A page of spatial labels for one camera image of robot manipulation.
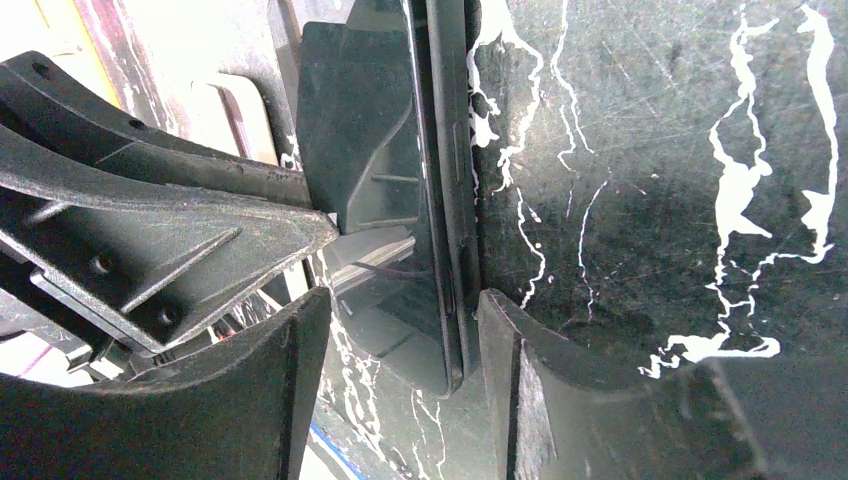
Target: black plastic bracket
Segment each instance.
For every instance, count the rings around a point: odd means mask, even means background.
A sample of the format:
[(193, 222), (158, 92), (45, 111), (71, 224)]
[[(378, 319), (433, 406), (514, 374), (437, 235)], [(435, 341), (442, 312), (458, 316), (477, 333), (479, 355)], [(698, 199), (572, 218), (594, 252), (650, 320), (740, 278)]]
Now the black plastic bracket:
[(0, 65), (0, 124), (3, 250), (142, 354), (196, 336), (337, 235), (304, 208), (302, 174), (148, 128), (34, 52)]

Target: white paint splatter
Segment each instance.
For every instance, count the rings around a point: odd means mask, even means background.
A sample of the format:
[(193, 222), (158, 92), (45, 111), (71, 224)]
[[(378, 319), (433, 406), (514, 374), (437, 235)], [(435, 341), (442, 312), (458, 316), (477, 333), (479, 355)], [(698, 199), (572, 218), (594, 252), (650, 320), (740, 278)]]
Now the white paint splatter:
[[(749, 37), (762, 35), (768, 32), (778, 19), (760, 27), (748, 27), (748, 21), (745, 18), (744, 5), (742, 6), (742, 18), (739, 28), (730, 37), (730, 65), (736, 72), (736, 77), (739, 80), (739, 88), (737, 95), (739, 100), (730, 105), (727, 112), (719, 118), (710, 128), (709, 140), (713, 146), (713, 157), (724, 165), (724, 171), (721, 179), (719, 179), (719, 190), (716, 196), (716, 227), (721, 243), (716, 249), (716, 267), (715, 267), (715, 285), (722, 284), (722, 280), (726, 275), (724, 273), (724, 255), (727, 247), (730, 245), (730, 235), (733, 232), (742, 235), (761, 235), (766, 238), (771, 238), (771, 233), (767, 232), (762, 227), (757, 226), (746, 218), (742, 213), (748, 208), (751, 200), (754, 198), (754, 188), (760, 182), (760, 178), (771, 175), (771, 165), (760, 158), (760, 155), (766, 149), (766, 141), (759, 130), (759, 122), (753, 114), (754, 91), (757, 89), (757, 80), (754, 72), (751, 71), (748, 65), (754, 57), (745, 51), (745, 45), (748, 43)], [(718, 127), (722, 120), (729, 118), (736, 109), (745, 101), (748, 102), (748, 118), (751, 119), (754, 136), (760, 141), (760, 147), (754, 153), (754, 166), (750, 169), (744, 163), (736, 162), (733, 157), (724, 151), (724, 146), (718, 138)]]
[[(527, 131), (533, 124), (533, 119), (536, 116), (536, 110), (541, 103), (541, 95), (539, 94), (539, 83), (541, 78), (539, 76), (539, 72), (544, 67), (545, 61), (544, 58), (542, 58), (542, 54), (518, 36), (518, 33), (515, 31), (515, 25), (512, 21), (512, 15), (509, 12), (509, 8), (507, 7), (505, 0), (483, 1), (481, 3), (480, 35), (477, 36), (477, 39), (474, 41), (474, 44), (466, 57), (471, 94), (480, 94), (489, 106), (489, 112), (486, 115), (486, 118), (481, 118), (481, 120), (488, 122), (489, 116), (497, 116), (501, 113), (498, 108), (497, 101), (486, 95), (486, 93), (482, 90), (480, 86), (480, 71), (477, 69), (477, 65), (474, 62), (474, 56), (477, 53), (477, 49), (495, 41), (499, 41), (501, 44), (513, 45), (515, 48), (524, 50), (536, 59), (536, 66), (530, 72), (530, 75), (527, 76), (527, 79), (531, 82), (530, 93), (533, 100), (527, 105), (524, 116), (519, 120), (516, 134), (510, 135), (510, 138), (514, 140), (515, 143), (501, 149), (500, 158), (498, 159), (498, 167), (501, 169), (501, 173), (503, 175), (503, 183), (500, 188), (495, 190), (495, 192), (500, 192), (513, 183), (512, 174), (510, 173), (510, 159), (513, 155), (524, 151)], [(483, 127), (479, 125), (478, 120), (473, 118), (473, 116), (471, 121), (472, 123), (477, 124), (480, 128), (480, 130), (475, 130), (475, 133), (479, 134), (479, 132), (484, 130)]]
[[(359, 441), (377, 454), (381, 461), (386, 461), (386, 454), (380, 445), (383, 435), (380, 432), (380, 417), (377, 415), (376, 395), (374, 393), (377, 374), (382, 364), (370, 356), (361, 358), (354, 353), (350, 335), (339, 320), (336, 295), (333, 292), (333, 284), (330, 279), (330, 273), (327, 270), (327, 261), (324, 258), (323, 249), (318, 250), (313, 257), (309, 258), (313, 272), (316, 271), (314, 266), (315, 261), (319, 262), (321, 267), (320, 275), (316, 275), (316, 283), (327, 287), (330, 290), (332, 299), (333, 308), (330, 320), (330, 338), (342, 361), (342, 378), (345, 382), (343, 392), (345, 415), (351, 425), (353, 425), (354, 432)], [(374, 373), (371, 373), (371, 367), (375, 367)], [(354, 381), (354, 371), (359, 374), (358, 381), (356, 382)], [(359, 396), (357, 384), (364, 387), (368, 395), (364, 406)]]
[(592, 305), (595, 303), (595, 290), (592, 288), (592, 285), (589, 284), (586, 265), (583, 263), (583, 240), (586, 237), (586, 223), (589, 221), (589, 211), (592, 209), (592, 205), (595, 204), (595, 200), (598, 199), (598, 195), (601, 194), (601, 190), (603, 190), (608, 184), (609, 179), (606, 179), (604, 183), (595, 190), (595, 194), (592, 195), (592, 200), (589, 202), (589, 205), (586, 206), (586, 211), (583, 213), (583, 223), (580, 226), (580, 242), (577, 244), (577, 265), (580, 266), (580, 277), (583, 279), (583, 284), (586, 285), (587, 289), (589, 289), (589, 303), (586, 304), (586, 308), (589, 310), (590, 321), (594, 315), (592, 312)]
[(291, 155), (288, 153), (280, 155), (280, 166), (295, 172), (302, 172), (303, 164), (300, 163), (300, 145), (297, 143), (297, 135), (293, 133), (286, 135), (286, 138), (292, 145), (292, 153)]
[[(442, 405), (440, 402), (436, 402), (436, 414), (433, 415), (424, 404), (424, 395), (421, 390), (413, 390), (410, 392), (409, 402), (412, 405), (412, 416), (415, 418), (415, 423), (421, 431), (421, 441), (424, 442), (424, 445), (427, 444), (427, 434), (424, 432), (424, 426), (421, 425), (421, 419), (418, 417), (418, 410), (420, 409), (427, 418), (436, 424), (439, 429), (439, 437), (442, 443), (442, 458), (436, 463), (436, 469), (439, 472), (439, 478), (444, 480), (445, 476), (442, 474), (442, 466), (447, 460), (447, 446), (445, 444), (445, 434), (442, 429), (442, 421), (441, 418), (439, 418), (442, 411)], [(427, 472), (424, 470), (424, 464), (421, 462), (421, 458), (418, 455), (418, 444), (419, 442), (417, 440), (412, 444), (412, 454), (415, 456), (415, 462), (418, 464), (418, 478), (430, 480), (430, 476), (427, 475)]]
[[(519, 231), (519, 233), (521, 233), (521, 238), (524, 239), (524, 243), (526, 243), (527, 247), (530, 248), (530, 252), (532, 252), (533, 255), (536, 255), (537, 257), (539, 257), (539, 260), (540, 260), (540, 262), (539, 262), (539, 274), (529, 280), (530, 289), (527, 290), (524, 293), (524, 299), (521, 301), (521, 309), (523, 310), (523, 309), (527, 308), (527, 302), (530, 301), (530, 298), (532, 298), (533, 295), (536, 294), (536, 282), (541, 280), (542, 277), (545, 275), (545, 255), (542, 252), (539, 251), (539, 248), (541, 248), (541, 245), (538, 244), (538, 243), (536, 243), (536, 244), (531, 243), (530, 239), (527, 238), (527, 234), (524, 233), (523, 225), (526, 222), (526, 219), (524, 218), (524, 212), (522, 211), (522, 207), (524, 206), (524, 197), (521, 195), (521, 189), (520, 188), (516, 188), (515, 191), (518, 192), (518, 231)], [(528, 205), (527, 208), (531, 212), (533, 212), (533, 209), (530, 208), (529, 205)], [(536, 215), (536, 212), (533, 212), (531, 215), (533, 215), (534, 220), (539, 218), (538, 215)]]
[(474, 135), (471, 136), (471, 145), (486, 148), (489, 143), (501, 138), (492, 131), (488, 113), (485, 117), (481, 117), (474, 111), (474, 107), (469, 107), (469, 112), (471, 113), (471, 128), (474, 130)]
[[(553, 57), (551, 57), (551, 73), (554, 78), (557, 79), (557, 82), (568, 92), (569, 97), (571, 98), (571, 118), (574, 121), (574, 130), (577, 131), (577, 135), (580, 136), (580, 140), (583, 142), (583, 147), (591, 153), (595, 153), (594, 150), (589, 148), (589, 144), (586, 142), (586, 136), (583, 135), (583, 130), (580, 128), (580, 109), (577, 106), (577, 93), (574, 91), (574, 87), (568, 83), (565, 78), (562, 76), (562, 72), (559, 69), (559, 58), (562, 56), (563, 47), (565, 46), (565, 36), (568, 34), (568, 2), (570, 0), (562, 1), (562, 17), (560, 20), (560, 26), (562, 27), (562, 35), (559, 37), (559, 43), (557, 43), (557, 49), (554, 52)], [(574, 151), (576, 144), (574, 142), (574, 134), (571, 130), (571, 125), (565, 116), (565, 105), (560, 107), (560, 117), (562, 118), (562, 122), (565, 124), (565, 132), (568, 135), (568, 138), (571, 143), (571, 147), (569, 150), (564, 150), (560, 153), (571, 153)]]
[(833, 35), (827, 19), (807, 5), (801, 6), (807, 21), (798, 27), (798, 33), (813, 33), (813, 46), (807, 58), (807, 80), (813, 90), (827, 138), (830, 140), (830, 173), (827, 181), (827, 193), (804, 190), (804, 196), (810, 201), (810, 211), (801, 218), (801, 222), (816, 233), (812, 257), (804, 257), (810, 263), (820, 263), (833, 245), (827, 244), (828, 222), (836, 200), (837, 165), (839, 163), (839, 143), (836, 140), (836, 107), (833, 94), (827, 83), (827, 64), (833, 53)]
[[(666, 348), (660, 348), (660, 355), (651, 355), (651, 367), (640, 367), (639, 371), (647, 376), (659, 378), (661, 367), (677, 368), (680, 364), (680, 359), (677, 355), (673, 355), (669, 361), (663, 361), (662, 357), (668, 351), (677, 345), (682, 346), (685, 352), (682, 357), (691, 362), (699, 362), (707, 357), (759, 357), (770, 358), (780, 353), (780, 343), (773, 338), (760, 337), (762, 343), (757, 347), (748, 350), (724, 350), (724, 343), (730, 338), (730, 327), (724, 320), (730, 317), (733, 309), (740, 307), (748, 307), (748, 316), (751, 317), (756, 311), (756, 302), (753, 296), (753, 291), (759, 289), (757, 283), (763, 268), (766, 265), (774, 265), (778, 258), (784, 259), (801, 259), (811, 264), (820, 263), (827, 252), (833, 247), (832, 244), (827, 244), (828, 222), (833, 211), (833, 205), (836, 196), (837, 186), (837, 164), (839, 161), (839, 147), (836, 139), (836, 109), (833, 103), (833, 95), (827, 83), (827, 64), (834, 49), (834, 40), (827, 23), (827, 19), (820, 13), (811, 9), (807, 5), (801, 6), (800, 10), (807, 16), (807, 21), (798, 27), (798, 33), (812, 32), (814, 34), (813, 45), (810, 49), (810, 55), (807, 59), (807, 78), (810, 87), (813, 90), (813, 96), (824, 122), (824, 127), (827, 137), (830, 141), (830, 163), (828, 176), (828, 191), (827, 193), (818, 193), (810, 190), (804, 190), (804, 196), (810, 201), (810, 210), (805, 214), (801, 221), (810, 230), (816, 233), (816, 241), (812, 245), (813, 255), (802, 255), (797, 253), (780, 253), (774, 252), (760, 261), (757, 269), (754, 272), (748, 272), (738, 268), (735, 262), (730, 261), (732, 267), (737, 268), (742, 273), (750, 276), (751, 284), (748, 286), (747, 299), (737, 303), (730, 303), (719, 288), (724, 277), (724, 254), (729, 244), (729, 235), (732, 232), (747, 235), (762, 235), (771, 238), (771, 234), (764, 229), (758, 227), (750, 220), (742, 216), (742, 212), (747, 208), (753, 198), (753, 188), (759, 182), (760, 176), (769, 175), (772, 173), (771, 167), (766, 163), (760, 155), (766, 150), (766, 140), (759, 130), (759, 123), (756, 116), (753, 114), (754, 91), (756, 90), (756, 79), (753, 72), (748, 67), (748, 63), (753, 59), (744, 50), (744, 45), (749, 36), (761, 35), (768, 32), (778, 20), (774, 19), (771, 22), (756, 28), (748, 28), (745, 20), (745, 5), (742, 5), (742, 24), (736, 33), (731, 38), (731, 52), (733, 59), (731, 64), (736, 71), (737, 78), (740, 81), (738, 90), (739, 100), (731, 105), (728, 113), (722, 119), (716, 122), (713, 129), (710, 131), (710, 142), (715, 150), (715, 158), (725, 165), (725, 172), (722, 177), (724, 180), (730, 177), (731, 180), (727, 183), (719, 184), (719, 198), (716, 199), (716, 223), (721, 236), (722, 244), (717, 250), (717, 265), (716, 265), (716, 281), (707, 286), (714, 290), (724, 307), (724, 312), (718, 315), (718, 326), (721, 332), (715, 334), (711, 338), (699, 336), (681, 336), (671, 335)], [(753, 134), (759, 140), (760, 146), (754, 152), (754, 167), (750, 170), (742, 164), (738, 164), (727, 155), (721, 142), (718, 140), (716, 128), (721, 120), (727, 118), (733, 110), (740, 106), (744, 101), (748, 101), (747, 115), (752, 122)]]

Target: screw hole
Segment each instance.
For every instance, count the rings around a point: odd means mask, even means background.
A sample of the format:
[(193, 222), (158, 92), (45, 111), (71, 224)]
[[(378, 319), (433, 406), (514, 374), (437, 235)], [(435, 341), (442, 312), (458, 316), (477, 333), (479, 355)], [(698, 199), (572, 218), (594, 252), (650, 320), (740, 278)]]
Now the screw hole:
[(159, 321), (162, 325), (173, 325), (177, 321), (177, 312), (173, 308), (163, 308), (159, 312)]
[(144, 124), (141, 120), (137, 118), (133, 118), (130, 120), (130, 126), (135, 128), (136, 130), (147, 130), (147, 125)]
[(35, 62), (32, 64), (32, 69), (35, 71), (35, 73), (38, 74), (39, 77), (45, 80), (50, 80), (50, 68), (48, 68), (47, 65)]
[(91, 268), (98, 275), (106, 275), (115, 269), (115, 260), (111, 256), (101, 253), (94, 257), (91, 262)]

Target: yellow surface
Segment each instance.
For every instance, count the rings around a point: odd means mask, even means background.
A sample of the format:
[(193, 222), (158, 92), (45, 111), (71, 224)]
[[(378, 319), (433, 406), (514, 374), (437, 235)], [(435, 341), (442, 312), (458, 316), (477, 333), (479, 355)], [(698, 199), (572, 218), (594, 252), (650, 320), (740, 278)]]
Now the yellow surface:
[(121, 108), (115, 88), (97, 55), (73, 0), (32, 0), (50, 35), (71, 47), (68, 54), (47, 55), (63, 70), (101, 98)]

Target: curved plastic part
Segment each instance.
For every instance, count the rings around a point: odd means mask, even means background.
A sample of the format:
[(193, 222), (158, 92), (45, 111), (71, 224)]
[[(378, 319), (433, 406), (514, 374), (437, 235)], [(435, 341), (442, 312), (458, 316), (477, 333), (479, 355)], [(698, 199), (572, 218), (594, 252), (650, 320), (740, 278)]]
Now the curved plastic part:
[(130, 382), (62, 389), (0, 375), (0, 476), (296, 479), (329, 322), (329, 293), (315, 288)]
[(844, 358), (713, 358), (655, 381), (544, 328), (501, 292), (480, 300), (498, 478), (845, 473)]

